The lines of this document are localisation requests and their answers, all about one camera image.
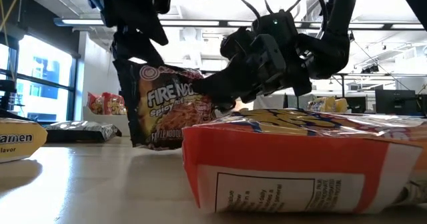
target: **food package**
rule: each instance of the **food package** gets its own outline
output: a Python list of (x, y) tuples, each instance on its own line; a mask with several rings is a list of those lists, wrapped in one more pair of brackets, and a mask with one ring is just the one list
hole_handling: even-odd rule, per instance
[(102, 93), (104, 98), (104, 115), (123, 115), (124, 100), (122, 96), (113, 93)]
[(100, 95), (87, 93), (87, 107), (91, 109), (94, 114), (102, 115), (104, 106), (104, 98)]
[(30, 157), (45, 144), (46, 136), (37, 123), (0, 118), (0, 163)]
[(421, 119), (260, 109), (183, 135), (185, 171), (207, 212), (377, 213), (427, 203)]
[(335, 100), (335, 111), (336, 113), (345, 113), (348, 110), (347, 100), (345, 98)]
[(318, 97), (308, 103), (307, 110), (334, 113), (336, 112), (335, 97)]
[(94, 121), (64, 121), (46, 126), (48, 143), (100, 143), (121, 137), (121, 131), (112, 124)]
[(114, 65), (134, 147), (180, 148), (181, 128), (214, 118), (210, 99), (191, 87), (193, 80), (203, 78), (199, 71), (123, 60)]

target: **table surface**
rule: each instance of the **table surface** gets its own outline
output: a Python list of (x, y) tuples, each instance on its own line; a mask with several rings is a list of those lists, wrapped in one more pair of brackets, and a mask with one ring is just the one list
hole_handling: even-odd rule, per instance
[(181, 150), (104, 144), (47, 145), (0, 164), (0, 223), (427, 223), (427, 206), (379, 215), (204, 214), (195, 206)]

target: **spicy noodle package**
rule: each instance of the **spicy noodle package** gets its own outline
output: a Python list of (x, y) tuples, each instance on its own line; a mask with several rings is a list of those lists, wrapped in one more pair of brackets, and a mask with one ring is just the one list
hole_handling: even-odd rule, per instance
[(260, 109), (183, 135), (187, 177), (207, 212), (377, 213), (427, 203), (421, 119)]
[(214, 118), (208, 97), (194, 93), (193, 80), (203, 76), (193, 69), (169, 65), (115, 61), (134, 147), (177, 149), (181, 128)]

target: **red package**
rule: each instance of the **red package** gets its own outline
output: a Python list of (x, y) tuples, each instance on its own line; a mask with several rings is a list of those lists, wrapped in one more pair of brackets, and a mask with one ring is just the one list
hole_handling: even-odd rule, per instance
[(87, 93), (87, 107), (91, 109), (94, 114), (102, 115), (103, 114), (103, 97), (100, 95), (95, 95), (90, 92)]
[(104, 98), (104, 115), (123, 115), (124, 100), (122, 96), (104, 92), (102, 97)]
[(392, 116), (242, 111), (184, 128), (183, 162), (207, 212), (378, 213), (427, 169), (426, 130)]

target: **black package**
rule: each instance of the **black package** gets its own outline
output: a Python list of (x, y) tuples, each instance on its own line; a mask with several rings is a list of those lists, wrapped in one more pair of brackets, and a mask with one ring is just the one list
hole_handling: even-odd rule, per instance
[(181, 128), (214, 118), (210, 98), (194, 93), (192, 81), (203, 75), (170, 65), (113, 62), (125, 99), (134, 147), (155, 150), (181, 147)]
[(112, 124), (94, 121), (64, 121), (45, 127), (48, 143), (100, 143), (121, 137), (121, 131)]

